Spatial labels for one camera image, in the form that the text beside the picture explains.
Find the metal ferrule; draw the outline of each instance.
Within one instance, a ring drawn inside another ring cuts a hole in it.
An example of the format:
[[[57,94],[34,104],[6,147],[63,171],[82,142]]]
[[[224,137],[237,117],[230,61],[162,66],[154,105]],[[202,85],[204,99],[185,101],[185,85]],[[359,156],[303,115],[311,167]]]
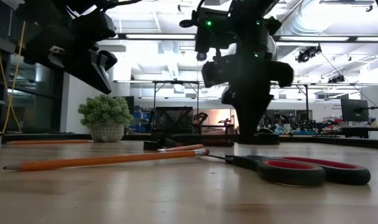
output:
[[[196,149],[195,150],[196,156],[205,156],[207,154],[206,152],[207,152],[206,149]]]

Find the wooden tabletop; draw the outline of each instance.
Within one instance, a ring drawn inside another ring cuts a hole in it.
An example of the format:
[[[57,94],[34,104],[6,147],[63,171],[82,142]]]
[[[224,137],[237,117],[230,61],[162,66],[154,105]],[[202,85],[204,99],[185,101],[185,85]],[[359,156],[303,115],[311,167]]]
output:
[[[142,153],[142,142],[3,146],[0,224],[378,223],[378,149],[306,143],[209,149],[353,163],[370,169],[372,179],[367,186],[286,187],[209,157],[10,172],[2,167]]]

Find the cable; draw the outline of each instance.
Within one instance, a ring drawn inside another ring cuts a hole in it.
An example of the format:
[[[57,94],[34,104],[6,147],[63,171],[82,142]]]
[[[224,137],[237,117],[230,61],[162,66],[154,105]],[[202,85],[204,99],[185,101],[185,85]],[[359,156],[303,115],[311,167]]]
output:
[[[320,54],[322,54],[322,56],[327,60],[327,62],[336,70],[336,72],[338,72],[340,75],[342,75],[344,77],[344,75],[338,71],[338,69],[327,59],[327,57],[321,52]],[[365,94],[363,94],[360,89],[356,88],[354,85],[352,86],[355,90],[357,90],[364,98],[366,98],[367,100],[370,101],[370,103],[372,103],[375,107],[378,108],[378,106],[373,103],[373,101],[371,101]]]
[[[67,12],[68,12],[71,16],[73,16],[74,18],[77,18],[77,17],[78,17],[76,14],[74,14],[74,12],[73,12],[69,7],[66,7],[66,10],[67,10]]]
[[[126,5],[129,5],[129,4],[135,4],[135,3],[138,3],[142,0],[128,0],[128,1],[123,1],[123,2],[113,2],[113,3],[110,3],[110,4],[107,4],[105,7],[103,7],[103,12],[106,12],[108,9],[112,9],[116,6],[126,6]]]
[[[197,5],[197,9],[196,9],[197,12],[200,10],[201,5],[202,5],[205,1],[206,1],[206,0],[201,0],[201,1],[199,2],[199,5]]]
[[[322,54],[322,56],[327,60],[327,62],[332,66],[333,69],[336,70],[336,72],[338,72],[338,74],[344,76],[341,72],[338,71],[338,69],[326,58],[326,56],[321,52],[320,54]],[[354,85],[352,85],[352,87],[357,90],[362,96],[364,96],[366,99],[368,99],[374,106],[377,106],[375,103],[373,103],[365,94],[363,94],[360,89],[356,88]]]
[[[18,56],[21,56],[21,53],[22,53],[23,37],[24,37],[24,34],[25,34],[25,28],[26,28],[26,21],[23,22],[23,26],[22,26],[22,34],[21,34],[21,41],[19,42]],[[3,133],[5,133],[5,130],[7,128],[9,112],[10,112],[10,110],[12,108],[12,101],[14,99],[14,89],[15,89],[16,78],[17,78],[18,72],[19,72],[19,61],[16,62],[14,81],[12,83],[11,97],[9,99],[8,110],[7,110],[7,120],[6,120],[6,122],[4,124],[4,128],[2,130]],[[22,130],[21,130],[21,127],[19,126],[19,124],[18,124],[18,128],[19,128],[19,131],[22,133]]]
[[[237,55],[237,74],[242,73],[242,62],[240,53],[243,51],[243,41],[241,40],[240,36],[235,32],[226,32],[227,34],[231,34],[236,39],[236,55]]]
[[[19,55],[20,55],[20,52],[21,52],[21,49],[22,49],[22,40],[23,40],[23,34],[24,34],[24,28],[25,28],[25,22],[24,22],[24,26],[22,28],[22,37],[21,37],[21,44],[19,46]],[[4,80],[4,88],[6,90],[6,96],[8,97],[8,84],[7,84],[7,80],[6,80],[6,76],[5,76],[5,71],[4,71],[4,67],[2,65],[2,58],[1,58],[1,50],[0,50],[0,67],[1,67],[1,75],[2,75],[2,79]],[[19,128],[19,131],[22,132],[21,130],[21,126],[19,125],[19,122],[16,118],[16,114],[15,114],[15,110],[14,110],[14,107],[12,106],[12,99],[13,99],[13,91],[14,91],[14,85],[15,85],[15,79],[14,79],[14,84],[12,85],[12,93],[11,93],[11,98],[9,100],[9,107],[8,106],[8,111],[7,111],[7,117],[6,117],[6,120],[5,120],[5,123],[4,123],[4,128],[2,130],[2,133],[5,133],[5,130],[6,130],[6,126],[7,126],[7,123],[8,123],[8,118],[9,118],[9,111],[10,109],[12,109],[12,114],[14,116],[14,119],[16,121],[16,124],[17,124],[17,127]]]
[[[191,26],[196,26],[198,28],[201,28],[205,31],[207,31],[209,33],[209,35],[212,36],[212,38],[216,41],[216,43],[218,43],[218,38],[215,36],[214,32],[212,30],[210,30],[209,28],[207,28],[205,25],[197,22],[197,21],[193,21],[191,19],[185,19],[185,20],[182,20],[181,22],[179,22],[179,26],[182,27],[182,28],[187,28],[187,27],[191,27]],[[216,46],[215,47],[215,51],[216,51],[216,57],[217,58],[221,58],[221,49]]]

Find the fluorescent light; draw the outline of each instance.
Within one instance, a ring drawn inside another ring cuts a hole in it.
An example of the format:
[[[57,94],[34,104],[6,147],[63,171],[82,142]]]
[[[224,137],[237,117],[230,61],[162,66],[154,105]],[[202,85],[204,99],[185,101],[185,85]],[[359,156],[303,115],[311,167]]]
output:
[[[276,45],[278,46],[306,46],[306,47],[319,46],[318,43],[303,43],[303,42],[276,42]]]
[[[358,1],[361,2],[361,4],[374,4],[374,1]],[[321,0],[319,1],[319,4],[344,4],[342,1],[335,1],[335,0]],[[349,1],[348,4],[357,4],[357,1]]]
[[[293,83],[292,85],[313,85],[313,86],[378,86],[378,83]]]
[[[378,42],[378,37],[358,37],[356,41]]]
[[[306,101],[307,99],[273,99],[273,101],[284,101],[284,102],[290,102],[290,101]],[[309,102],[312,101],[340,101],[340,100],[332,100],[332,99],[309,99]]]
[[[127,34],[127,39],[195,40],[194,34]]]
[[[289,41],[347,41],[349,37],[323,37],[323,36],[284,36],[280,37],[279,40],[289,40]]]
[[[197,100],[197,98],[190,98],[190,97],[155,97],[156,99],[162,99],[162,100]],[[151,96],[140,96],[138,99],[143,100],[153,100],[154,97]],[[199,100],[220,100],[221,98],[218,97],[199,97]]]
[[[195,46],[179,46],[179,50],[195,50]]]
[[[115,80],[114,83],[153,83],[150,80]]]

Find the scissors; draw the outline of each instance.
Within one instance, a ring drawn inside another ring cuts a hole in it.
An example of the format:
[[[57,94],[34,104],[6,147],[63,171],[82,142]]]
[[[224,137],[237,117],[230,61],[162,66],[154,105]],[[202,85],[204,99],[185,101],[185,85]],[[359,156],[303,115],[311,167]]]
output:
[[[371,178],[370,171],[365,167],[321,159],[256,155],[208,156],[257,171],[262,179],[284,185],[316,187],[325,181],[337,184],[364,185]]]

